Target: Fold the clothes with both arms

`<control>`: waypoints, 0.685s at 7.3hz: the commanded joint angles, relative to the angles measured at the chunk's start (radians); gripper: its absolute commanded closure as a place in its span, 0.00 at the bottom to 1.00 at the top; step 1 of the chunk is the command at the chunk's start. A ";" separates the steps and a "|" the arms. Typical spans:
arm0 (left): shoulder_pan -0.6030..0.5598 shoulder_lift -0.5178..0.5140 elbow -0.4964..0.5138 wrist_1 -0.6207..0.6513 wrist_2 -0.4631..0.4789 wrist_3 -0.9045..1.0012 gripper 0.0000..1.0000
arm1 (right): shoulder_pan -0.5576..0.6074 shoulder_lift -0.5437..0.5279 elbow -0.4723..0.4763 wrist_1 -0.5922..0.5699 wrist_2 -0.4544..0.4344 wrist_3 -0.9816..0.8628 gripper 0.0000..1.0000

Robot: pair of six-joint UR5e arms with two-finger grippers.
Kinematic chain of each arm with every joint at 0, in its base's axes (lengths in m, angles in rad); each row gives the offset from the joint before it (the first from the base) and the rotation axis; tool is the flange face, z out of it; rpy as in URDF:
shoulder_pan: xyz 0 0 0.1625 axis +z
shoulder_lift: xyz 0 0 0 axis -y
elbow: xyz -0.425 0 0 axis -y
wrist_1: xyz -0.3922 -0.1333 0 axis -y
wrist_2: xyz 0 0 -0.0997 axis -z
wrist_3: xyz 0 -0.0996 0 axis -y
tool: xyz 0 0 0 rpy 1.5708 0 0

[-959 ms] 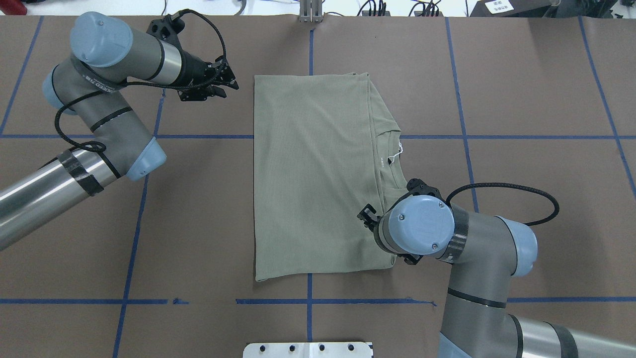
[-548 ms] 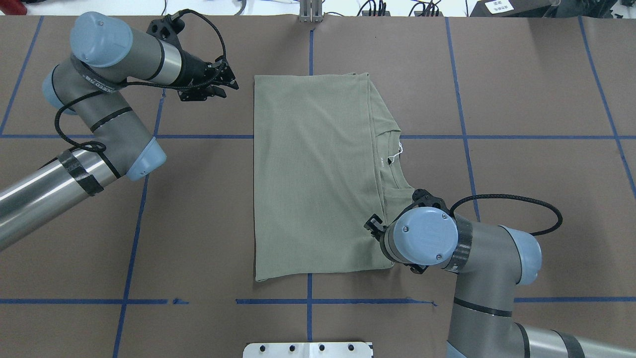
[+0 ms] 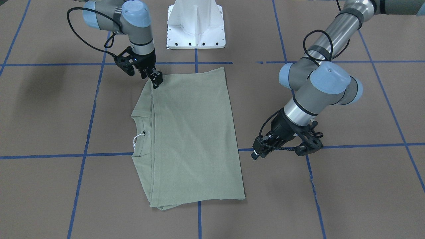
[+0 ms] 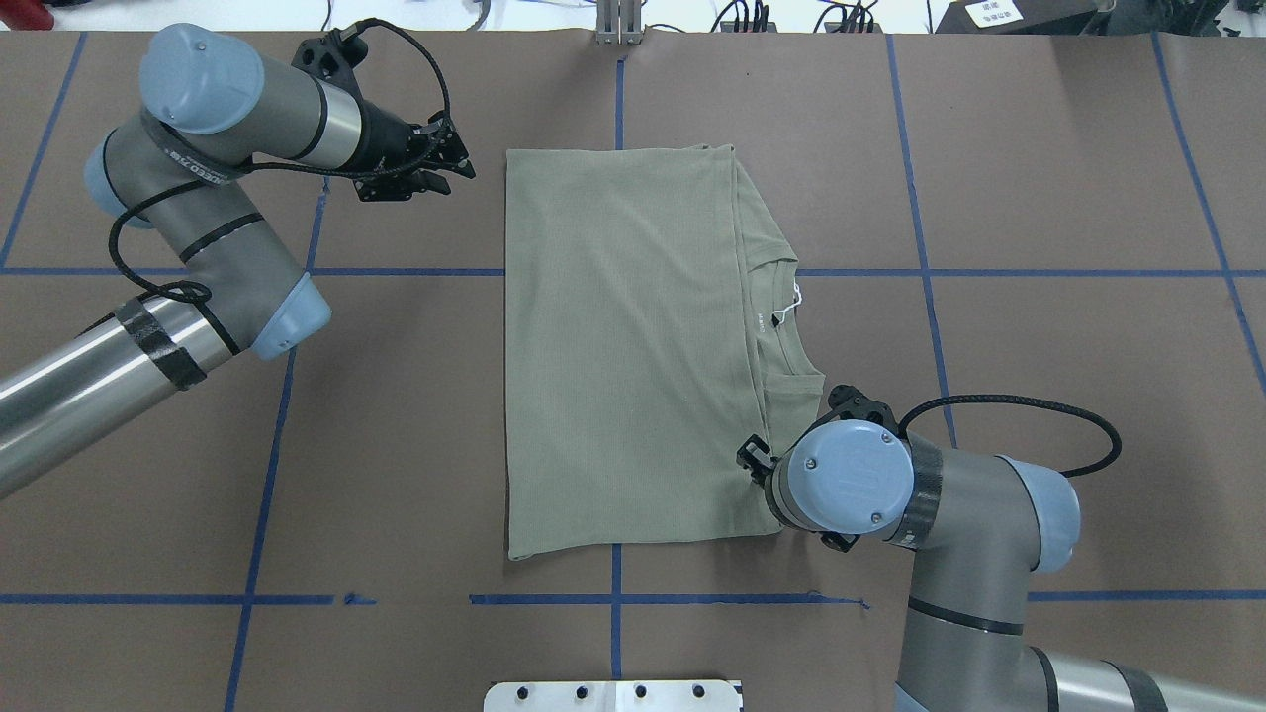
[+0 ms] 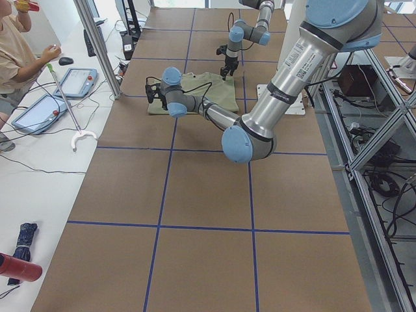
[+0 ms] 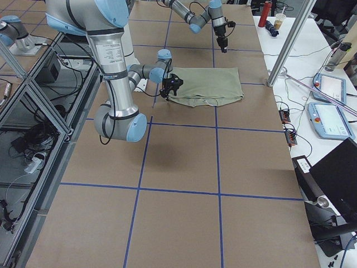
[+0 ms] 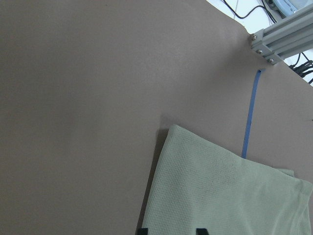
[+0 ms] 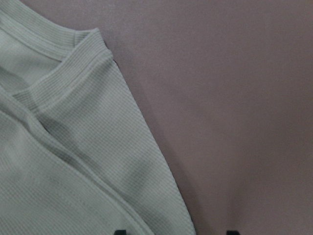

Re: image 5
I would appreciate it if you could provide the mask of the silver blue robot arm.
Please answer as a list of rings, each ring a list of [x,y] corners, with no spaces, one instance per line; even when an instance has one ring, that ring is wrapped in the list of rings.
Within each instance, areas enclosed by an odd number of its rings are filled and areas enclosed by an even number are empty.
[[[159,98],[174,118],[195,112],[222,129],[223,152],[235,163],[268,157],[277,145],[275,125],[325,59],[377,46],[382,35],[383,1],[307,1],[304,7],[299,39],[251,112],[237,116],[206,96],[186,94],[175,67],[165,69],[155,90],[146,87],[148,100]]]
[[[241,5],[259,11],[256,24],[248,25],[243,19],[237,19],[228,33],[228,43],[221,45],[217,55],[224,55],[224,66],[220,69],[220,76],[225,81],[228,75],[233,76],[239,65],[239,51],[243,50],[242,42],[247,40],[252,44],[266,46],[270,41],[270,20],[275,10],[274,1],[239,1]]]

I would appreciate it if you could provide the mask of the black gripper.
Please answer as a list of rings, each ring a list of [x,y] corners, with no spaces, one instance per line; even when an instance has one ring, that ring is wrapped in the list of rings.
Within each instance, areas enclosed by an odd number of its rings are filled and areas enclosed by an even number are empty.
[[[161,101],[162,103],[162,109],[163,110],[167,110],[167,101],[166,101],[166,97],[160,92],[157,92],[157,98]]]
[[[226,55],[225,65],[223,68],[220,69],[220,75],[222,77],[222,80],[223,81],[226,80],[228,73],[231,77],[233,77],[235,70],[238,68],[238,65],[239,65],[238,57],[230,57]]]

